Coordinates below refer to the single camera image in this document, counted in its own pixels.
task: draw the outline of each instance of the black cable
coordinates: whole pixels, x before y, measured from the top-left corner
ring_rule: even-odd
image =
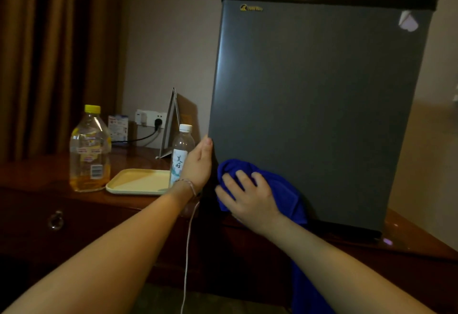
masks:
[[[162,125],[162,120],[161,119],[156,119],[154,120],[154,132],[151,133],[150,135],[147,135],[146,137],[140,138],[140,139],[132,139],[132,140],[116,140],[111,143],[132,143],[132,142],[138,142],[139,140],[144,140],[146,138],[152,137],[153,135],[156,134],[157,130],[159,127]]]

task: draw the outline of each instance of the beige wall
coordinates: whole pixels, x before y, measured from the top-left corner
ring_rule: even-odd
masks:
[[[123,113],[163,111],[175,86],[208,130],[220,0],[130,0]],[[390,207],[458,249],[458,0],[440,0]]]

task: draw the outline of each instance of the plastic bottle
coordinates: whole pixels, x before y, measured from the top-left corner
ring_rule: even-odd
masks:
[[[192,126],[180,124],[180,133],[173,140],[172,164],[170,166],[169,187],[180,178],[186,156],[196,147],[196,143],[191,136]]]
[[[70,186],[77,192],[101,190],[110,181],[110,132],[100,118],[100,106],[85,105],[86,113],[70,137]]]

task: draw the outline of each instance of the white bottle cap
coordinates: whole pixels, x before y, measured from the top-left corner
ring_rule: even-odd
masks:
[[[192,132],[192,125],[186,125],[184,123],[180,124],[180,132],[191,133]]]

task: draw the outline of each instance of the curtain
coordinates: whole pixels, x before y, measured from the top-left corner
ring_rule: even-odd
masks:
[[[0,0],[0,163],[68,149],[84,104],[116,112],[121,0]]]

